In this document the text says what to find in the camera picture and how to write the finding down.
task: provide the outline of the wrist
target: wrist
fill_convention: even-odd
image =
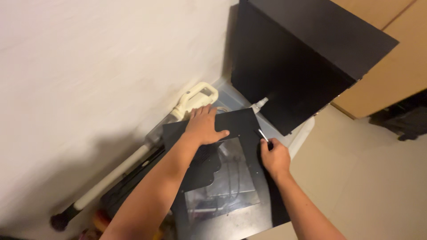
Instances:
[[[193,146],[196,149],[202,145],[201,141],[199,141],[197,137],[188,132],[184,132],[179,139],[182,139],[188,145]]]
[[[277,185],[293,181],[290,171],[276,172],[275,174],[272,174],[271,177]]]

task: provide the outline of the finger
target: finger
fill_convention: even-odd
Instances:
[[[215,116],[216,111],[217,111],[217,108],[216,108],[216,107],[211,108],[211,110],[209,111],[209,114],[211,114],[211,115],[214,115],[214,116]]]
[[[263,154],[265,154],[265,153],[267,153],[267,152],[269,152],[269,151],[268,151],[267,142],[265,141],[265,139],[264,139],[264,138],[262,138],[262,139],[261,139],[261,154],[263,155]]]
[[[283,145],[277,138],[270,138],[269,141],[272,142],[274,146]]]
[[[230,135],[230,131],[229,130],[222,130],[220,132],[217,132],[216,134],[218,134],[218,140],[221,138],[225,138],[228,135]]]
[[[212,106],[212,104],[210,104],[210,103],[208,105],[204,106],[202,109],[202,114],[208,114],[211,106]]]
[[[202,110],[203,110],[203,107],[198,108],[194,116],[200,115],[202,113]]]
[[[191,113],[190,113],[190,120],[194,118],[194,115],[195,115],[195,114],[196,114],[196,110],[193,108],[193,109],[191,110]]]

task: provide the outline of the white wall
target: white wall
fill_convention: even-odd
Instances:
[[[79,229],[53,233],[48,217],[134,150],[186,89],[220,77],[231,3],[1,1],[1,231],[61,239]]]

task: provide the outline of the black computer case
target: black computer case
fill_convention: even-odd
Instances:
[[[240,0],[231,82],[280,131],[351,87],[398,41],[330,0]]]

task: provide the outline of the vacuum handle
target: vacuum handle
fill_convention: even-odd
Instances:
[[[182,95],[181,99],[179,100],[179,104],[181,104],[183,108],[186,109],[188,100],[190,100],[204,88],[208,89],[211,92],[209,97],[212,98],[212,102],[215,102],[218,99],[218,90],[206,82],[199,82],[196,86],[188,90],[186,94]]]

